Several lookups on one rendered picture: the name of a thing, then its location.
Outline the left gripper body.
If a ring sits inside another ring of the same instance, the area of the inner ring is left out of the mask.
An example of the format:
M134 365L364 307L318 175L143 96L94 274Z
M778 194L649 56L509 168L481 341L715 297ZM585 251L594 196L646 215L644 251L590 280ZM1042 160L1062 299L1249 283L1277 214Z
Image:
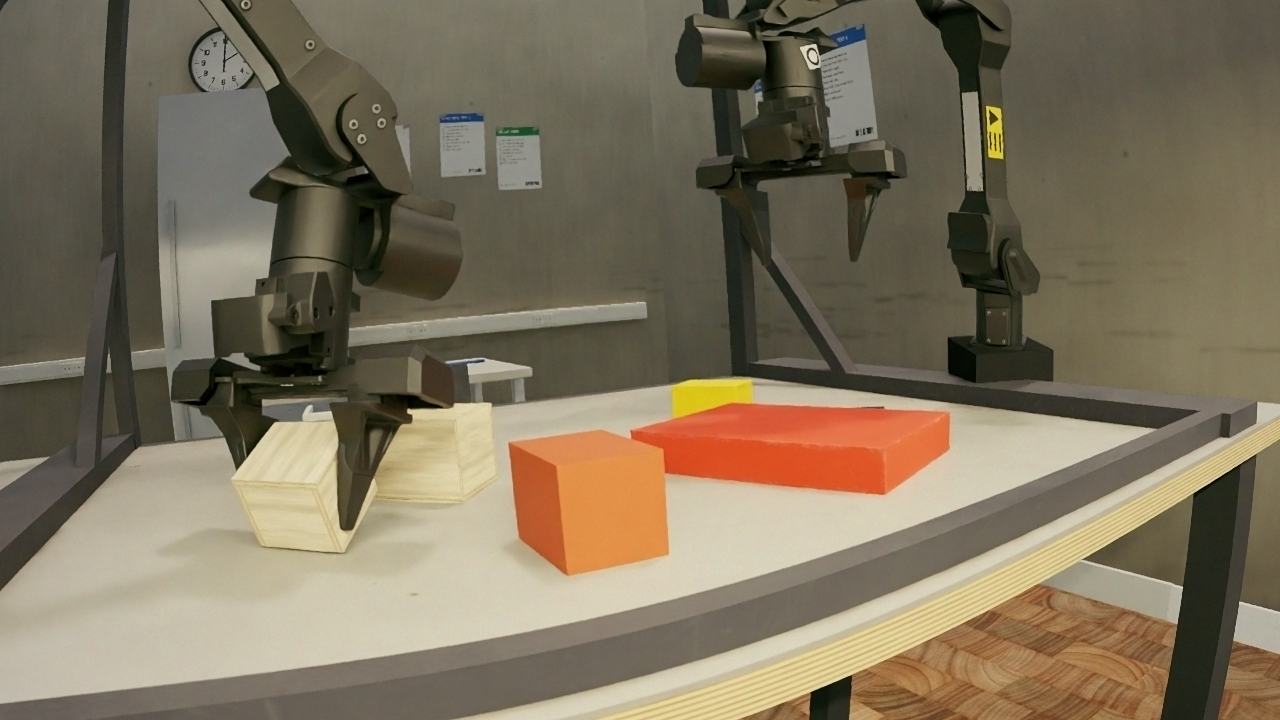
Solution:
M773 102L774 111L794 109L794 97L808 97L809 102L820 102L826 120L829 117L824 91L820 88L773 88L762 94L762 97L763 101L760 102ZM824 150L815 150L814 143L812 143L812 147L806 152L809 154L797 160L785 161L783 159L777 159L763 161L762 164L750 164L748 158L737 155L704 158L695 170L696 184L699 190L714 191L739 187L756 190L756 184L760 181L849 173L852 178L877 177L882 181L908 178L904 152L888 141L849 143L849 152L835 154L835 149L829 147L828 136L824 141ZM810 161L820 161L820 165L812 168ZM712 184L717 186L712 187Z

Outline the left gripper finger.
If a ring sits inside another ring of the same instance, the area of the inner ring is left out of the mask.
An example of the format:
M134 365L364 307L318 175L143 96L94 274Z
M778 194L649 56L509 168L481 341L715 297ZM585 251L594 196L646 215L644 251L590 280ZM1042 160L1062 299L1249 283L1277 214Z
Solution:
M771 219L768 193L748 188L714 190L736 208L753 240L763 266L771 266Z
M844 187L849 202L849 256L851 263L858 263L870 214L876 208L881 191L890 190L891 184L877 177L861 177L844 179Z

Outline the white open box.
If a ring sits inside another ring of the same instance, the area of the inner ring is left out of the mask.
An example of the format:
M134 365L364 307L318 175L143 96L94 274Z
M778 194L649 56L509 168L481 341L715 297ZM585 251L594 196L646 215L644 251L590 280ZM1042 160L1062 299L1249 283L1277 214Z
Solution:
M334 421L332 413L314 413L314 407L307 406L303 413L303 421Z

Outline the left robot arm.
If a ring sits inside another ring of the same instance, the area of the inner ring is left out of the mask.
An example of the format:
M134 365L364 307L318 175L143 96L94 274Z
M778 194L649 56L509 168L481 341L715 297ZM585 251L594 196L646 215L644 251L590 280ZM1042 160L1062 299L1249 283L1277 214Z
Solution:
M733 18L740 20L689 15L675 54L678 81L685 87L749 90L762 78L762 94L785 87L824 91L820 55L838 47L833 38L819 27L762 32L865 1L746 0ZM1023 249L1021 225L1007 199L1001 68L1011 47L1011 14L1004 0L915 1L940 29L957 68L965 199L959 211L948 211L947 249L963 287L977 290L970 347L1024 350L1023 295L1037 293L1041 273ZM808 102L794 97L794 109L781 111L771 101L758 104L758 118L740 128L750 164L796 160L812 143L824 150L826 114L820 102Z

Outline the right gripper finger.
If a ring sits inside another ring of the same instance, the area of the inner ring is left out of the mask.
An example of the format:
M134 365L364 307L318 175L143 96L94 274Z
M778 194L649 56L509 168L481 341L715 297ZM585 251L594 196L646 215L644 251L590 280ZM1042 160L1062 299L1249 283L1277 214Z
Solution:
M198 406L204 416L211 416L227 439L236 471L279 419L250 413L232 406Z
M353 530L381 459L413 415L374 401L329 404L338 434L337 509L340 530ZM365 428L365 430L364 430Z

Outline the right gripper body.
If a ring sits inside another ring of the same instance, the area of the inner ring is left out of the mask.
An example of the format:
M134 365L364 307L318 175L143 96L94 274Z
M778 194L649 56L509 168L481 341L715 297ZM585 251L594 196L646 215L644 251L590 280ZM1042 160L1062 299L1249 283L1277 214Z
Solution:
M276 277L276 291L285 292L289 275L311 272L326 272L332 284L335 301L332 357L308 354L306 345L288 354L250 357L260 370L221 357L182 360L172 375L170 402L197 409L232 406L261 415L262 400L275 398L347 397L348 402L375 401L403 413L454 407L451 366L419 345L364 347L356 359L348 357L349 313L360 313L361 302L361 296L352 292L353 272L348 266L293 258L269 266L268 278ZM348 366L355 360L356 372Z

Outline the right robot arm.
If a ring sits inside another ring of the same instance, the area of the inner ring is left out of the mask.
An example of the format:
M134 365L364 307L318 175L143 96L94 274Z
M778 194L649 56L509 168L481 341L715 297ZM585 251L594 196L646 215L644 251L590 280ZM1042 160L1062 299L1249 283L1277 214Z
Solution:
M323 259L348 266L366 287L442 299L463 259L454 204L412 195L387 88L325 44L291 0L198 3L259 78L291 152L250 190L252 199L276 204L269 266ZM357 167L369 173L357 176ZM308 354L333 356L326 272L292 274L285 292L276 290L278 278L269 277L257 296L211 300L214 357L305 345Z

